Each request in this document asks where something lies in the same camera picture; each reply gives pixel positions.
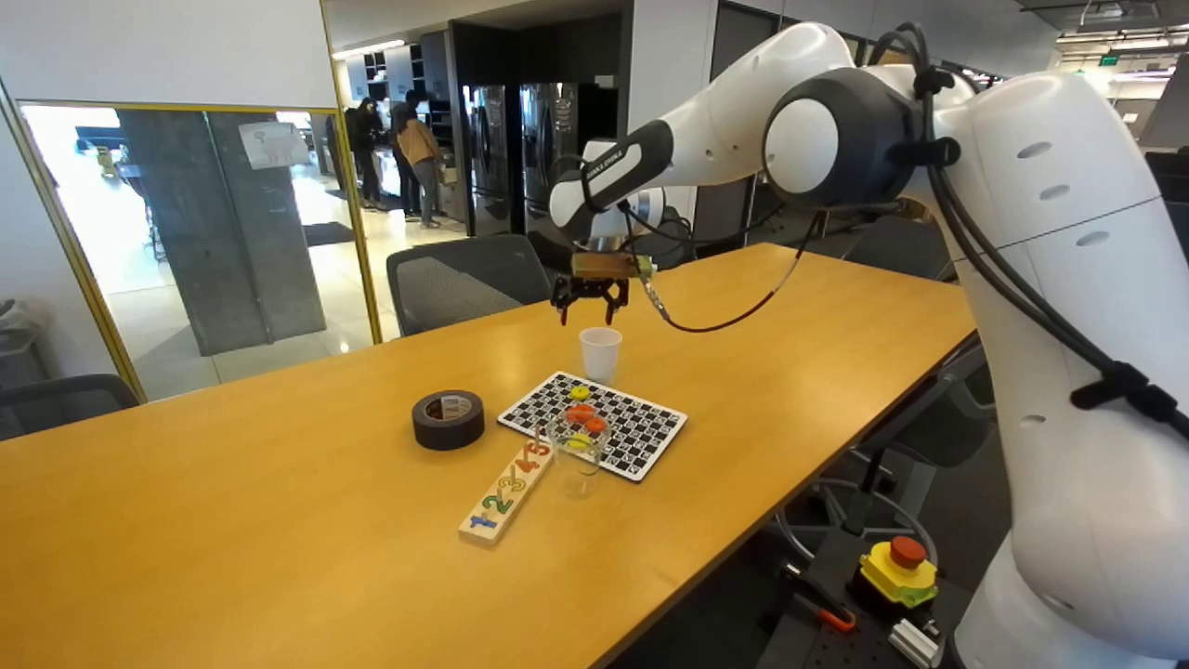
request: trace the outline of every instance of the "game board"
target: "game board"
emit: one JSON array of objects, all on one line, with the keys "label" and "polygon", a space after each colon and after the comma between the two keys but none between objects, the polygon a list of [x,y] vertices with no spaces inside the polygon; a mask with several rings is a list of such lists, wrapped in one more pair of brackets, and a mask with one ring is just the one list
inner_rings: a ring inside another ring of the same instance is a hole
[{"label": "game board", "polygon": [[[605,431],[592,441],[592,451],[570,451],[575,428],[564,412],[574,410],[575,385],[586,385],[586,405],[605,418]],[[668,405],[570,372],[553,372],[498,415],[501,428],[534,434],[625,480],[642,480],[668,451],[683,418],[689,415]]]}]

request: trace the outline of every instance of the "office chair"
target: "office chair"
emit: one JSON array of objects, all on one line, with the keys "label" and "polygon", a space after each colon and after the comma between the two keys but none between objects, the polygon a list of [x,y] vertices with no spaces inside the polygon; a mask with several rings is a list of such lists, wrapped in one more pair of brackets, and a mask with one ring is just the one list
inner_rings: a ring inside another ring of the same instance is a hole
[{"label": "office chair", "polygon": [[0,391],[0,439],[47,431],[139,405],[120,375],[68,375]]},{"label": "office chair", "polygon": [[553,283],[523,234],[490,234],[387,257],[402,333],[548,301]]},{"label": "office chair", "polygon": [[[945,239],[934,223],[882,219],[845,261],[891,266],[922,280],[953,283]],[[963,343],[886,422],[877,422],[849,452],[864,465],[859,480],[824,470],[809,493],[778,514],[773,530],[791,541],[800,562],[815,562],[833,530],[859,535],[864,541],[916,535],[929,562],[942,562],[934,535],[918,514],[924,505],[938,467],[963,465],[997,428],[987,363],[979,333]]]}]

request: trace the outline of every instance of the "floor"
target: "floor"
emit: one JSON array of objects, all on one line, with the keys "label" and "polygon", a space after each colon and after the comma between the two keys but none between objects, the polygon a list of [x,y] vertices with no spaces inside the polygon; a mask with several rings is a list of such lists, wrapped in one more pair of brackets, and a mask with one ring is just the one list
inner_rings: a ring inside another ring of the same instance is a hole
[{"label": "floor", "polygon": [[[111,177],[111,153],[78,147],[73,125],[117,125],[117,111],[103,106],[28,106],[41,157],[61,183],[61,202],[73,223],[73,234],[91,257],[111,320],[143,375],[146,398],[172,398],[273,366],[321,359],[373,344],[364,270],[355,242],[309,245],[329,332],[280,339],[273,344],[249,344],[201,356],[189,332],[172,262],[150,239],[146,202],[120,177]],[[384,188],[397,195],[402,177],[390,153],[381,157]],[[289,167],[300,223],[351,223],[351,208],[335,177],[324,177],[315,159]],[[465,223],[440,219],[425,226],[402,208],[362,211],[377,308],[384,339],[397,339],[384,261],[393,250],[465,239]]]}]

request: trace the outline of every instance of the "roll of tape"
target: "roll of tape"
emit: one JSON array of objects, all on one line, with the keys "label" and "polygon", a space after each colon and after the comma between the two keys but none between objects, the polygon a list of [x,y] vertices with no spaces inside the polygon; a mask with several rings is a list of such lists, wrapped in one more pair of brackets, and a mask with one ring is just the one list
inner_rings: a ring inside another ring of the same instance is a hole
[{"label": "roll of tape", "polygon": [[482,401],[467,391],[429,392],[413,405],[413,434],[429,451],[457,451],[482,434]]}]

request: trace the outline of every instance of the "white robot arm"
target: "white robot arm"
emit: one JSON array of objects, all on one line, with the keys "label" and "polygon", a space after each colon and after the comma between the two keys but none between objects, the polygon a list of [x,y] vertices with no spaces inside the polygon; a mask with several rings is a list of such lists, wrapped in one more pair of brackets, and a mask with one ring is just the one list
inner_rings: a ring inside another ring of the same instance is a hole
[{"label": "white robot arm", "polygon": [[1016,505],[956,630],[963,662],[1173,666],[1189,657],[1189,266],[1162,195],[1079,76],[934,94],[938,70],[854,68],[829,26],[800,22],[560,183],[549,211],[585,239],[641,187],[760,169],[817,205],[929,202],[994,363]]}]

